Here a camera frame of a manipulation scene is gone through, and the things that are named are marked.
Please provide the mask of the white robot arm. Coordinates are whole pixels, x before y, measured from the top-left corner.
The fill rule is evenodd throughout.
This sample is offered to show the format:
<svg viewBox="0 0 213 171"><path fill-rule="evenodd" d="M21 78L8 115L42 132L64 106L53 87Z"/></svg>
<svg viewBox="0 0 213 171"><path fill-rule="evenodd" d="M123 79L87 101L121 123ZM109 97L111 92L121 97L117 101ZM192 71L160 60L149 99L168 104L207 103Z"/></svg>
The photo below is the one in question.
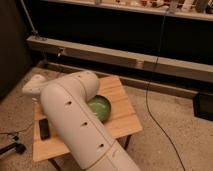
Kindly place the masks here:
<svg viewBox="0 0 213 171"><path fill-rule="evenodd" d="M84 171L141 171L87 105L99 87L98 76L86 70L51 80L36 74L22 92L39 99L44 114Z"/></svg>

